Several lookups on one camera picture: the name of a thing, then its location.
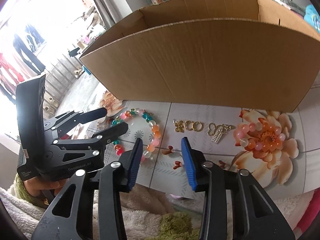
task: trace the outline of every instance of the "human hand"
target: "human hand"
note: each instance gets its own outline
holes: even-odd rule
[[[44,180],[42,177],[38,176],[24,181],[23,185],[31,196],[38,197],[43,189],[54,189],[54,195],[57,195],[66,181],[66,179],[63,179],[52,182]]]

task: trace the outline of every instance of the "red fabric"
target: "red fabric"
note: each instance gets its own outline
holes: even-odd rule
[[[2,53],[0,53],[0,67],[3,67],[6,72],[8,73],[8,75],[12,78],[12,80],[18,85],[20,82],[24,81],[23,76],[15,70],[15,68],[5,60],[4,56]],[[16,79],[16,77],[14,77],[12,75],[12,73],[9,71],[9,69],[12,71],[13,74],[16,75],[16,77],[18,78],[18,80]]]
[[[297,228],[300,228],[302,233],[305,232],[311,225],[316,215],[320,211],[320,188],[316,189],[313,197],[309,203],[309,206],[302,216],[301,220],[297,224]]]

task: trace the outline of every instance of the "gray curtain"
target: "gray curtain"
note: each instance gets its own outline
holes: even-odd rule
[[[93,2],[106,29],[109,29],[112,25],[121,20],[121,17],[111,4],[110,0],[93,0]]]

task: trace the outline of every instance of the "gold ring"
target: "gold ring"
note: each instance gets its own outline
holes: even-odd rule
[[[216,124],[215,123],[213,123],[213,122],[211,122],[211,123],[209,123],[209,125],[208,125],[208,128],[209,128],[209,131],[208,131],[208,135],[209,136],[213,136],[214,135],[214,132],[215,132],[215,130],[216,130]]]
[[[200,129],[196,129],[196,126],[197,126],[198,124],[201,125]],[[203,129],[203,124],[202,124],[202,122],[199,122],[199,121],[193,122],[193,124],[192,124],[192,129],[193,129],[193,131],[196,131],[196,132],[202,131],[202,129]]]
[[[186,121],[185,123],[184,123],[184,128],[186,129],[186,130],[188,130],[188,131],[192,131],[192,128],[193,127],[193,121],[190,121],[190,120],[188,120],[188,121]]]

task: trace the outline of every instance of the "butterfly charm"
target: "butterfly charm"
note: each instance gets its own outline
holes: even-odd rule
[[[176,132],[184,132],[183,128],[184,128],[185,122],[186,122],[186,120],[173,119],[174,126],[176,127],[174,130]]]

